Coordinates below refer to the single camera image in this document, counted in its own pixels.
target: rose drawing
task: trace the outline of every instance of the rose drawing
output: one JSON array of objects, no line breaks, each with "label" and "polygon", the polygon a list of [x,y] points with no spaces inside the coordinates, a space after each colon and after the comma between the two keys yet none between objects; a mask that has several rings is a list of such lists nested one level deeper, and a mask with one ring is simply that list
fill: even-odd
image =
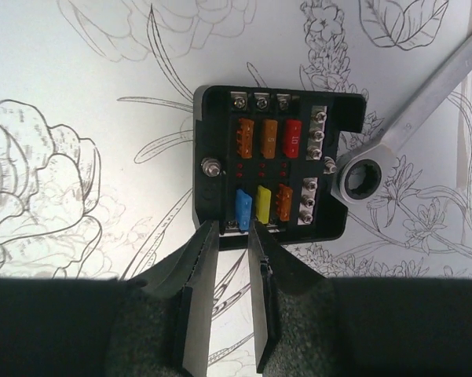
[{"label": "rose drawing", "polygon": [[256,0],[57,2],[86,43],[111,61],[145,59],[156,44],[149,39],[159,36],[168,57],[202,49],[211,35],[237,37],[253,21],[257,6]]},{"label": "rose drawing", "polygon": [[100,155],[69,126],[0,101],[0,276],[78,276],[101,237]]}]

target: ratcheting wrench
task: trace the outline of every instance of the ratcheting wrench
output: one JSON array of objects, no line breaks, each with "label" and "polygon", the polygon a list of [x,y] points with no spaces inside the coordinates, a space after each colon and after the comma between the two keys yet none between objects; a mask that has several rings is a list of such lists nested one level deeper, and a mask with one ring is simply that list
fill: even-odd
[{"label": "ratcheting wrench", "polygon": [[[338,158],[331,194],[346,206],[376,194],[401,148],[471,71],[472,35],[383,126],[382,135]],[[349,179],[359,168],[364,169],[364,179],[357,188],[350,187]]]}]

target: flower drawing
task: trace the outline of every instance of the flower drawing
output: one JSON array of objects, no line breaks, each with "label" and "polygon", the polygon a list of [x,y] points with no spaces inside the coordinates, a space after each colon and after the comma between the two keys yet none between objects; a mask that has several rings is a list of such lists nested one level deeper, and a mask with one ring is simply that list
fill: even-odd
[{"label": "flower drawing", "polygon": [[301,9],[307,17],[304,28],[310,48],[309,66],[300,67],[302,85],[308,90],[357,93],[356,86],[347,81],[351,71],[344,12],[330,2],[304,2]]},{"label": "flower drawing", "polygon": [[[253,21],[257,6],[256,0],[57,2],[64,18],[86,43],[112,61],[145,59],[152,52],[149,38],[157,38],[156,31],[168,57],[202,49],[212,35],[237,37]],[[151,16],[154,30],[150,30]]]},{"label": "flower drawing", "polygon": [[373,137],[379,136],[382,133],[381,125],[383,120],[384,119],[377,116],[376,112],[370,112],[364,117],[361,134],[349,132],[341,134],[340,139],[343,141],[348,151],[359,148],[361,145],[369,142]]},{"label": "flower drawing", "polygon": [[336,6],[312,8],[311,12],[316,19],[311,24],[310,30],[320,33],[322,39],[328,41],[332,36],[342,33],[342,24],[336,19],[338,14]]},{"label": "flower drawing", "polygon": [[77,276],[101,237],[100,155],[33,106],[0,101],[0,276]]},{"label": "flower drawing", "polygon": [[305,249],[288,249],[302,262],[325,277],[337,276],[377,276],[377,277],[417,277],[427,274],[429,267],[423,268],[424,259],[402,261],[389,267],[386,263],[374,262],[374,258],[358,258],[355,254],[342,257],[333,256],[319,243],[312,243]]},{"label": "flower drawing", "polygon": [[417,219],[406,219],[403,226],[407,229],[409,247],[420,245],[429,254],[430,247],[427,239],[439,229],[444,229],[445,212],[441,209],[440,201],[434,198],[429,207],[420,204],[417,208]]},{"label": "flower drawing", "polygon": [[412,186],[420,177],[422,170],[413,173],[413,163],[407,163],[406,155],[397,158],[397,165],[388,174],[380,193],[367,203],[367,208],[371,212],[371,218],[375,227],[379,228],[377,211],[385,209],[386,224],[385,227],[391,225],[396,212],[396,205],[403,199],[414,195],[417,190]]}]

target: white surface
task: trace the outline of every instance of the white surface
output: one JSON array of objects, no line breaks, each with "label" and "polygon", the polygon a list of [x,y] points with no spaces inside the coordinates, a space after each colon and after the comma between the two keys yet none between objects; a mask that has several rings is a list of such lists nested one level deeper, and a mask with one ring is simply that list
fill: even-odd
[{"label": "white surface", "polygon": [[[402,9],[410,3],[400,2]],[[176,77],[161,71],[164,60],[156,59],[157,46],[148,41],[149,0],[0,2],[0,275],[121,276],[135,255],[137,261],[145,256],[143,263],[157,262],[182,245],[193,232],[191,200],[184,195],[192,185],[188,91],[197,86],[253,86],[251,73],[256,75],[256,70],[260,83],[263,79],[272,87],[299,89],[303,83],[308,90],[366,88],[367,126],[376,129],[472,30],[472,1],[412,3],[421,9],[413,5],[404,14],[402,20],[410,24],[399,24],[398,9],[388,10],[386,23],[396,22],[394,30],[401,31],[391,42],[366,16],[367,5],[383,9],[393,4],[383,0],[280,6],[270,0],[156,1],[156,22]],[[408,37],[421,14],[429,14],[433,6],[437,15],[425,26],[427,35]],[[314,17],[325,20],[326,27],[314,23]],[[317,31],[309,37],[333,38],[316,45],[323,60],[316,61],[311,75],[323,87],[313,87],[300,76],[300,67],[307,68],[313,55],[304,32],[311,24]],[[407,35],[406,42],[402,35]],[[170,83],[177,78],[183,89]],[[472,75],[456,91],[472,109]],[[117,101],[122,97],[179,104],[170,108]],[[472,129],[472,115],[468,117]],[[92,142],[73,133],[61,137],[53,130],[59,124]],[[343,151],[369,138],[345,137]],[[389,196],[371,202],[380,232],[370,210],[361,207],[350,214],[340,240],[291,251],[328,276],[472,277],[469,140],[466,120],[446,101],[401,156],[407,170],[399,185],[422,171],[411,195],[398,205]],[[149,149],[157,152],[160,147],[140,153],[153,141],[171,148],[153,157]],[[32,196],[35,182],[38,194]],[[166,217],[171,210],[174,220]],[[388,213],[394,216],[385,226]],[[218,279],[241,253],[220,255]],[[212,376],[254,375],[245,261],[218,297],[217,306],[223,306],[239,291],[246,292],[221,313],[215,308]],[[143,264],[131,267],[126,276]]]}]

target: blade fuse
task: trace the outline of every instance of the blade fuse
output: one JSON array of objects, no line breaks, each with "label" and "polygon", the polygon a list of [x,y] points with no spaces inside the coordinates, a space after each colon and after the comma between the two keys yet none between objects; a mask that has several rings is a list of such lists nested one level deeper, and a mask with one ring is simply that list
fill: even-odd
[{"label": "blade fuse", "polygon": [[262,224],[269,223],[270,216],[270,200],[272,199],[272,193],[268,188],[262,185],[257,187],[257,198],[256,198],[256,212],[257,219]]},{"label": "blade fuse", "polygon": [[283,153],[288,159],[296,159],[298,157],[301,129],[302,122],[300,120],[288,119],[286,121],[283,137]]},{"label": "blade fuse", "polygon": [[281,221],[290,221],[291,196],[293,190],[280,183],[280,191],[277,193],[277,215]]},{"label": "blade fuse", "polygon": [[250,228],[252,202],[251,196],[240,188],[236,190],[236,221],[239,223],[239,229],[244,232]]},{"label": "blade fuse", "polygon": [[273,159],[276,155],[276,135],[277,121],[272,119],[264,119],[260,152],[266,159]]},{"label": "blade fuse", "polygon": [[237,130],[237,152],[244,159],[251,158],[253,149],[253,127],[254,121],[251,119],[239,119],[240,129]]}]

